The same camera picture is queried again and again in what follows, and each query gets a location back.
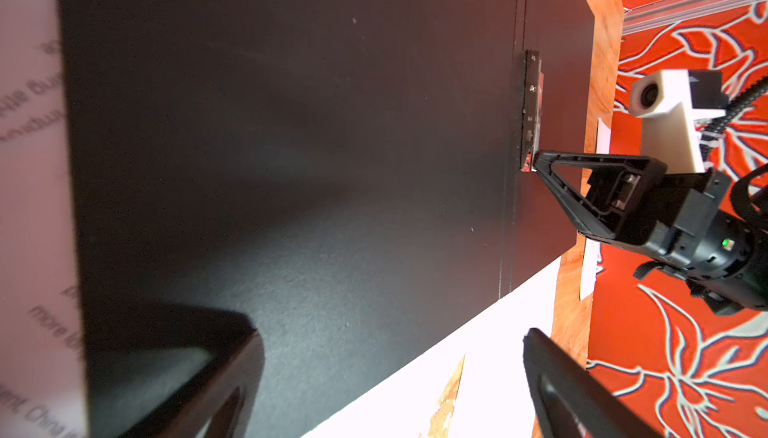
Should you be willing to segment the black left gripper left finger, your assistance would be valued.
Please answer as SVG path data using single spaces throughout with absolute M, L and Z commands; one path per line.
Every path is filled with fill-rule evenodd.
M 92 437 L 243 437 L 264 369 L 239 312 L 192 305 L 89 309 Z

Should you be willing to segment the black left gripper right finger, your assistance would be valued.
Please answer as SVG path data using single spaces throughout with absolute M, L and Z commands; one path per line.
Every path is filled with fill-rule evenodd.
M 544 437 L 659 435 L 541 330 L 530 329 L 523 345 L 525 374 Z

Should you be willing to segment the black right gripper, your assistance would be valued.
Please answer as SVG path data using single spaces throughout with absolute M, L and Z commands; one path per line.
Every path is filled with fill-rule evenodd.
M 635 155 L 540 151 L 542 179 L 578 232 L 641 254 L 633 272 L 684 281 L 713 312 L 767 309 L 767 190 L 750 193 L 760 167 L 733 181 L 712 169 L 666 174 Z

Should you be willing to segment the blue folder black inside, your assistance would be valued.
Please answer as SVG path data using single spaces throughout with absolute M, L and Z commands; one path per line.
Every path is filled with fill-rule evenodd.
M 570 248 L 520 170 L 578 152 L 586 0 L 59 0 L 89 309 L 247 315 L 248 435 L 298 437 Z

